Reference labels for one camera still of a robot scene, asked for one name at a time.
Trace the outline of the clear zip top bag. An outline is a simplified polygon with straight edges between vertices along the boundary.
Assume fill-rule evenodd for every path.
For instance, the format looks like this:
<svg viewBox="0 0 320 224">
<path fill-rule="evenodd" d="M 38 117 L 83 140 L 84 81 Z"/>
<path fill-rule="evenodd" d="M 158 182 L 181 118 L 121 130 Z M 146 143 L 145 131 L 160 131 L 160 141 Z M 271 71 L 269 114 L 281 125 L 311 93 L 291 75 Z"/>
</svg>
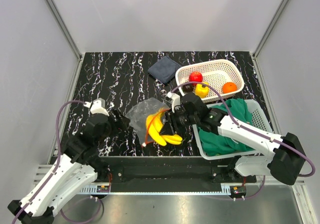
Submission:
<svg viewBox="0 0 320 224">
<path fill-rule="evenodd" d="M 146 119 L 149 115 L 156 114 L 160 109 L 167 109 L 168 105 L 155 98 L 149 98 L 134 105 L 125 117 L 130 120 L 130 126 L 135 131 L 140 145 L 145 143 Z"/>
</svg>

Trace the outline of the yellow fake bananas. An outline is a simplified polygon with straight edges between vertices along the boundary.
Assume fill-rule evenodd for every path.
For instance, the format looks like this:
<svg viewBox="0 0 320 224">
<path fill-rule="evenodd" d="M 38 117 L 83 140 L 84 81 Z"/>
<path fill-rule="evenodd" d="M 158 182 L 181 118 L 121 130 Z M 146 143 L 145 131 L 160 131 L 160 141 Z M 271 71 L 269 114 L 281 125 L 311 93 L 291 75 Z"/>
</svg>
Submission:
<svg viewBox="0 0 320 224">
<path fill-rule="evenodd" d="M 160 146 L 166 146 L 168 143 L 172 145 L 182 144 L 182 137 L 177 134 L 174 135 L 161 135 L 160 131 L 163 128 L 162 116 L 164 115 L 164 110 L 159 110 L 155 114 L 151 114 L 146 118 L 146 130 L 147 135 L 152 138 L 152 140 Z"/>
</svg>

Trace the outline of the dark fake avocado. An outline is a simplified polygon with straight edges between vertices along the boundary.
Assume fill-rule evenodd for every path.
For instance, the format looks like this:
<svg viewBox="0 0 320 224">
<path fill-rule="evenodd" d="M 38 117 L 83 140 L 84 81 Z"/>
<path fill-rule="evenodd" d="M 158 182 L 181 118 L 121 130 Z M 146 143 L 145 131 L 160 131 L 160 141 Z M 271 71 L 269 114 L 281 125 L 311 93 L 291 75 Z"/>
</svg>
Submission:
<svg viewBox="0 0 320 224">
<path fill-rule="evenodd" d="M 193 84 L 186 84 L 182 86 L 182 90 L 185 94 L 192 93 L 194 91 L 194 85 Z"/>
</svg>

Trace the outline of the yellow fake bell pepper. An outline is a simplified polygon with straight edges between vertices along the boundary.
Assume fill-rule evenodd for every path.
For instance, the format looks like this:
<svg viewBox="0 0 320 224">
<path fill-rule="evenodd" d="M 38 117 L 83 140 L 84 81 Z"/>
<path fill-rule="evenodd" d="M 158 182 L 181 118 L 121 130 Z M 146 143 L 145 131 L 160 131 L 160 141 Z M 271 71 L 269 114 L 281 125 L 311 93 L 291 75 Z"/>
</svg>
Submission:
<svg viewBox="0 0 320 224">
<path fill-rule="evenodd" d="M 209 84 L 207 82 L 196 84 L 194 93 L 200 98 L 205 98 L 210 91 L 208 85 Z"/>
</svg>

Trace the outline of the red fake apple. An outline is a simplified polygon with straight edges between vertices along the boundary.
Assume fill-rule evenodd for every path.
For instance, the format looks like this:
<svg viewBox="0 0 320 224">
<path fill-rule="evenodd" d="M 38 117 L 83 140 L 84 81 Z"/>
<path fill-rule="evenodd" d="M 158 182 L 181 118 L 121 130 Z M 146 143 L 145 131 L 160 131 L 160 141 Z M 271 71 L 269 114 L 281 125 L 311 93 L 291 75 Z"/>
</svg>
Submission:
<svg viewBox="0 0 320 224">
<path fill-rule="evenodd" d="M 202 82 L 203 75 L 199 71 L 194 71 L 194 72 L 190 73 L 188 80 L 190 82 Z"/>
</svg>

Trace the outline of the fake orange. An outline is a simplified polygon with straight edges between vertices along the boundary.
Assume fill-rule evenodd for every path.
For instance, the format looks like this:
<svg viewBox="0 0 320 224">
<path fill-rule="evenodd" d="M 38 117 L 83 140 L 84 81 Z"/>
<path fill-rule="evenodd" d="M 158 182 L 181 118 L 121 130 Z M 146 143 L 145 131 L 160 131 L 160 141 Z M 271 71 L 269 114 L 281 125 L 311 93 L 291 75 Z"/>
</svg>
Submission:
<svg viewBox="0 0 320 224">
<path fill-rule="evenodd" d="M 227 82 L 222 87 L 222 92 L 224 94 L 235 92 L 237 90 L 238 90 L 237 85 L 233 82 Z"/>
</svg>

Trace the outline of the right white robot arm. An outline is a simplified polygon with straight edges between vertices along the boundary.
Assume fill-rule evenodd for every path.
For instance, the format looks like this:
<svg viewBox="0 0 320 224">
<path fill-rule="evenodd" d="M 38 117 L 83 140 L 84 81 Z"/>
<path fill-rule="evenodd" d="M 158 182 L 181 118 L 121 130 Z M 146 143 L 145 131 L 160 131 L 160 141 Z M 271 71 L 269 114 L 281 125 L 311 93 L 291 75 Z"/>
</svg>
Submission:
<svg viewBox="0 0 320 224">
<path fill-rule="evenodd" d="M 258 156 L 237 155 L 227 169 L 229 180 L 238 182 L 244 176 L 271 175 L 287 185 L 295 184 L 306 161 L 298 137 L 285 136 L 258 129 L 234 118 L 229 109 L 209 108 L 200 97 L 188 93 L 182 97 L 168 93 L 171 109 L 165 114 L 161 134 L 178 134 L 184 127 L 194 125 L 216 136 L 230 138 L 259 153 Z"/>
</svg>

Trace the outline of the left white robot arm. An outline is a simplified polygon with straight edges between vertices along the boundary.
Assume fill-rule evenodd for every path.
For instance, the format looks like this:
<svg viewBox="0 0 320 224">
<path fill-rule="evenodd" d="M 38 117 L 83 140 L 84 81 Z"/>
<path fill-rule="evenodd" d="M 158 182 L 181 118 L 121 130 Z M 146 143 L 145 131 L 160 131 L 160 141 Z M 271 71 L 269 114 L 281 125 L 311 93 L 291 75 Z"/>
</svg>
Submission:
<svg viewBox="0 0 320 224">
<path fill-rule="evenodd" d="M 129 128 L 130 120 L 119 110 L 108 115 L 95 113 L 85 126 L 61 149 L 51 169 L 23 199 L 12 200 L 7 206 L 21 223 L 52 223 L 63 206 L 84 186 L 110 179 L 109 165 L 99 157 L 98 145 L 108 137 Z"/>
</svg>

